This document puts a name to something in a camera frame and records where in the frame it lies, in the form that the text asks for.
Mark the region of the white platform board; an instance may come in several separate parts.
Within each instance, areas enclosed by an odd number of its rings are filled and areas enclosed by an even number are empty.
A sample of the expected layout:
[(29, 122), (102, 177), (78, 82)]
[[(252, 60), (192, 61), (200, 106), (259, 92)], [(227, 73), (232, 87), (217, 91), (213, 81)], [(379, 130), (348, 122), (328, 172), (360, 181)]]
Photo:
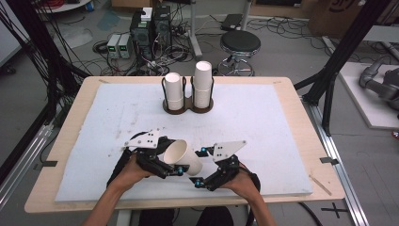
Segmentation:
[(399, 111), (359, 85), (361, 73), (369, 66), (370, 63), (347, 62), (340, 71), (344, 86), (370, 128), (399, 130)]

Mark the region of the black tape piece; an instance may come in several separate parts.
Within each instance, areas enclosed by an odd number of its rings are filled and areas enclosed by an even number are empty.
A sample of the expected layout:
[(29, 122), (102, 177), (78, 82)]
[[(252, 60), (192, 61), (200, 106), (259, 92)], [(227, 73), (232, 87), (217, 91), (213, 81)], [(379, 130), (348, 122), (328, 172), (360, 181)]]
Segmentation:
[(33, 170), (42, 170), (43, 168), (47, 167), (55, 167), (57, 165), (58, 161), (44, 161), (36, 164), (33, 168)]
[(337, 159), (331, 158), (331, 157), (321, 157), (320, 158), (321, 163), (326, 164), (329, 163), (332, 166), (335, 166), (337, 164), (339, 164), (340, 162)]

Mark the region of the brown cardboard box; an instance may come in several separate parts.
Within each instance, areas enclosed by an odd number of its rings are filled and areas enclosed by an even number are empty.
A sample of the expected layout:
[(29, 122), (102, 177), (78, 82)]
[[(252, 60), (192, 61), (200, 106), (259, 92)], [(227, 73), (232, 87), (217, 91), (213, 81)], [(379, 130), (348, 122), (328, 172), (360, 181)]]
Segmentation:
[(318, 0), (308, 21), (308, 29), (314, 36), (341, 39), (353, 27), (359, 28), (372, 21), (376, 7), (388, 5), (378, 15), (381, 21), (399, 0), (376, 0), (373, 8), (362, 12), (369, 0)]

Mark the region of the black flat device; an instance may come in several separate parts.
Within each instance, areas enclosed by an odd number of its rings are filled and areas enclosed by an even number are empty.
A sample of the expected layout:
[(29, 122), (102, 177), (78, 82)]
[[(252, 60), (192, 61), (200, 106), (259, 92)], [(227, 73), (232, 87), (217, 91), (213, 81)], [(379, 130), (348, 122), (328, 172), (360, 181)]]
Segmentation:
[(220, 28), (225, 31), (234, 30), (240, 26), (242, 18), (242, 14), (228, 14)]

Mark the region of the grey power supply unit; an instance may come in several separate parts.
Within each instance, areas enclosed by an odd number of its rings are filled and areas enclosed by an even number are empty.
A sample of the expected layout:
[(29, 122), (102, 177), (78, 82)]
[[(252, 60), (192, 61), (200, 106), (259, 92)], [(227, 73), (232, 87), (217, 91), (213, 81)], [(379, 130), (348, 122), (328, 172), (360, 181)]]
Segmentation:
[(122, 58), (129, 58), (132, 54), (133, 47), (129, 34), (122, 34), (119, 41), (120, 56)]
[(107, 51), (110, 58), (120, 58), (119, 50), (120, 35), (114, 34), (107, 43)]

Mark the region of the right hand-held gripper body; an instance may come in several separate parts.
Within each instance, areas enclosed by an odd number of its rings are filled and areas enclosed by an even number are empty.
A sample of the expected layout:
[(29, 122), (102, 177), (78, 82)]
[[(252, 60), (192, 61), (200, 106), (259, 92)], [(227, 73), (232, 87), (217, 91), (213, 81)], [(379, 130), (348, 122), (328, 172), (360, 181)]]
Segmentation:
[(215, 143), (212, 147), (203, 148), (217, 164), (216, 171), (204, 179), (204, 187), (215, 191), (232, 180), (239, 171), (239, 160), (235, 154), (247, 145), (245, 140)]

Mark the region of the person's right hand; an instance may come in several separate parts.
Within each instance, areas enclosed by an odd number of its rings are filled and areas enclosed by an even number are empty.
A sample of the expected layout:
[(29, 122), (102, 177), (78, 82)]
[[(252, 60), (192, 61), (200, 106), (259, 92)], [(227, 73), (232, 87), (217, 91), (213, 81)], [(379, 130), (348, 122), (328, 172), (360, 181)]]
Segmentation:
[(238, 174), (231, 181), (222, 185), (221, 188), (231, 190), (248, 203), (256, 202), (262, 198), (249, 174), (242, 169), (239, 170)]

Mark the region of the black computer tower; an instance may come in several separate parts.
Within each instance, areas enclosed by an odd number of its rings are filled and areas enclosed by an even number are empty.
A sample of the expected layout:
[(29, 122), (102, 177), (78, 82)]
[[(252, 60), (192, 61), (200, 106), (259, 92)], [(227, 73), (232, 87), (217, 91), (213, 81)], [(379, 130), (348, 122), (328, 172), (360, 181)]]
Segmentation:
[(144, 21), (141, 19), (143, 10), (137, 10), (131, 21), (130, 32), (133, 41), (136, 43), (138, 52), (146, 59), (153, 59), (153, 27), (152, 21)]
[(154, 41), (152, 53), (158, 58), (157, 53), (162, 54), (172, 45), (171, 40), (171, 10), (170, 6), (160, 6), (154, 9), (152, 20), (154, 23)]

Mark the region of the white paper cup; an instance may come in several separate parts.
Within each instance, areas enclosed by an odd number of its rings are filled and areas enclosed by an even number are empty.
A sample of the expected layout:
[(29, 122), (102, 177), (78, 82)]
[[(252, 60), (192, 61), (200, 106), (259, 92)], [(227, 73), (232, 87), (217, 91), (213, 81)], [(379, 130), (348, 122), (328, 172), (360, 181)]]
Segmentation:
[(202, 170), (200, 158), (189, 144), (182, 139), (175, 140), (166, 149), (163, 160), (170, 165), (188, 165), (187, 174), (196, 176)]

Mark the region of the black tape cross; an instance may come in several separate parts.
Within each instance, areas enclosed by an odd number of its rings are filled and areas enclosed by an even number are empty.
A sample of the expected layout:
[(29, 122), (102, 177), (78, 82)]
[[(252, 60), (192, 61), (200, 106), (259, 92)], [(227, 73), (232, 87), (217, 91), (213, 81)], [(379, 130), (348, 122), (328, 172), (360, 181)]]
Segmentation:
[(336, 216), (336, 218), (341, 217), (341, 213), (347, 213), (348, 210), (344, 208), (338, 208), (336, 203), (333, 202), (331, 207), (322, 207), (321, 210), (323, 212), (333, 212)]

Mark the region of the person's left hand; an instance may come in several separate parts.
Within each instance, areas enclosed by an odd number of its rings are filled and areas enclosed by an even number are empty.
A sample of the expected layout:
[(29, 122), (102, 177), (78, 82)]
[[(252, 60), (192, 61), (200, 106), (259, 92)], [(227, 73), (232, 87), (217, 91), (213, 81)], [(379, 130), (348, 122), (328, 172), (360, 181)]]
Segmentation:
[(119, 175), (108, 187), (116, 189), (117, 191), (125, 192), (132, 188), (134, 184), (150, 176), (152, 176), (152, 173), (142, 169), (136, 162), (136, 155), (133, 154)]

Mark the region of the white foam mat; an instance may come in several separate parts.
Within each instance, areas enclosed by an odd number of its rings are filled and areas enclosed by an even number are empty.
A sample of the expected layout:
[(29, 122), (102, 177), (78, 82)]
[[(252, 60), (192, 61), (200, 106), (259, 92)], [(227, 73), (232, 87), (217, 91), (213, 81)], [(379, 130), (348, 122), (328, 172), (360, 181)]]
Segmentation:
[(245, 141), (239, 160), (255, 172), (264, 196), (310, 195), (311, 181), (298, 152), (277, 91), (272, 85), (218, 84), (213, 108), (170, 115), (158, 84), (102, 84), (70, 153), (59, 202), (96, 201), (103, 194), (124, 143), (160, 129), (192, 149)]

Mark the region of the tall stack of paper cups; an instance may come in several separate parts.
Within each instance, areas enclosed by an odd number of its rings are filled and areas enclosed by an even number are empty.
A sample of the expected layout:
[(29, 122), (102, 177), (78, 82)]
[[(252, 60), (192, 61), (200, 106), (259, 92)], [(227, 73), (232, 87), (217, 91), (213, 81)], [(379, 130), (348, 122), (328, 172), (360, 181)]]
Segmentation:
[(205, 108), (210, 104), (212, 79), (212, 65), (208, 61), (199, 61), (193, 77), (194, 106)]

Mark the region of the grey metal table leg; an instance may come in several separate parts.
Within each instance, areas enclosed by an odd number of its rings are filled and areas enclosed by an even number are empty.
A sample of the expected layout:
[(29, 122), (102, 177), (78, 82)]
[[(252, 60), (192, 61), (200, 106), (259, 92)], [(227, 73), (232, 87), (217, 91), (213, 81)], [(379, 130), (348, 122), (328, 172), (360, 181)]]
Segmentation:
[(189, 42), (192, 49), (193, 57), (196, 61), (202, 59), (202, 51), (198, 39), (196, 37), (196, 0), (189, 0), (190, 2), (190, 29), (188, 30)]

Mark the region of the dark double cup holder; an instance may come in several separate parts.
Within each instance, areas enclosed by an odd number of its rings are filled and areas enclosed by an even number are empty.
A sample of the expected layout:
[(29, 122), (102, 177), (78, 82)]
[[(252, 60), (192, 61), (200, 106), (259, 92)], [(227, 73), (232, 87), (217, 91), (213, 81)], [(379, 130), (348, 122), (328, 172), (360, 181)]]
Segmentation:
[(187, 81), (186, 78), (183, 77), (183, 83), (182, 83), (182, 91), (183, 91), (183, 106), (180, 109), (173, 110), (170, 108), (171, 101), (167, 99), (167, 89), (166, 89), (166, 78), (163, 78), (161, 80), (161, 85), (164, 93), (164, 100), (163, 100), (163, 109), (171, 115), (180, 115), (183, 114), (186, 110), (191, 110), (192, 112), (198, 113), (198, 114), (204, 114), (212, 110), (214, 106), (214, 100), (213, 100), (213, 89), (214, 86), (211, 86), (210, 88), (210, 96), (209, 96), (209, 104), (206, 107), (197, 107), (195, 105), (196, 101), (196, 94), (195, 94), (195, 86), (193, 84), (193, 78), (190, 78), (190, 84), (192, 88), (192, 95), (190, 97), (185, 96), (185, 87), (186, 87)]

